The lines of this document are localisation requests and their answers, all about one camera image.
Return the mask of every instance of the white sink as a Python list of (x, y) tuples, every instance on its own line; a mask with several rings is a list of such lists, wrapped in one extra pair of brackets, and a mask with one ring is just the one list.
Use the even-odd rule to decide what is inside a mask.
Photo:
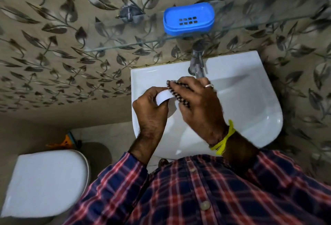
[[(262, 66), (257, 51), (204, 59), (206, 77), (217, 90), (224, 119), (256, 147), (271, 143), (283, 126), (283, 115), (276, 94)], [(189, 61), (131, 70), (132, 102), (152, 86), (166, 87), (167, 80), (178, 80), (188, 73)], [(132, 109), (132, 123), (139, 134), (137, 116)], [(182, 119), (178, 102), (169, 101), (168, 121), (154, 155), (179, 159), (197, 154), (215, 155)]]

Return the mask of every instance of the white toilet lid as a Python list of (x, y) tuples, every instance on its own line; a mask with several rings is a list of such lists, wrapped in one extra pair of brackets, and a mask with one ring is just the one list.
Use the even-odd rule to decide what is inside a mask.
[(88, 184), (88, 164), (74, 150), (18, 157), (1, 217), (47, 217), (68, 210)]

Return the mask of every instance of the soap dish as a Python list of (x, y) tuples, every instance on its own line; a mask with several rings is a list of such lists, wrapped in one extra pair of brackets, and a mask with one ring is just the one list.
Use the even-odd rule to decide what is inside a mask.
[(206, 2), (170, 7), (164, 11), (164, 31), (172, 36), (190, 32), (207, 32), (214, 24), (213, 7)]

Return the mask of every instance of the yellow thread bracelet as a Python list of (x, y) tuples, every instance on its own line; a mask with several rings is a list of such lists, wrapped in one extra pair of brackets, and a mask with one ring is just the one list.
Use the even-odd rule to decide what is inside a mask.
[(210, 150), (216, 150), (216, 155), (222, 155), (225, 151), (226, 141), (230, 138), (231, 135), (235, 133), (235, 129), (233, 128), (232, 120), (229, 120), (229, 132), (219, 143), (210, 148)]

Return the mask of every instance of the faucet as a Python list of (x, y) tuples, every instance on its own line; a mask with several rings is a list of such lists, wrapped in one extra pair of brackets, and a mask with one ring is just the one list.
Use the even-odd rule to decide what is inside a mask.
[(205, 53), (205, 46), (202, 40), (196, 41), (192, 46), (192, 57), (190, 67), (188, 68), (189, 74), (198, 78), (205, 77), (204, 61), (202, 56)]

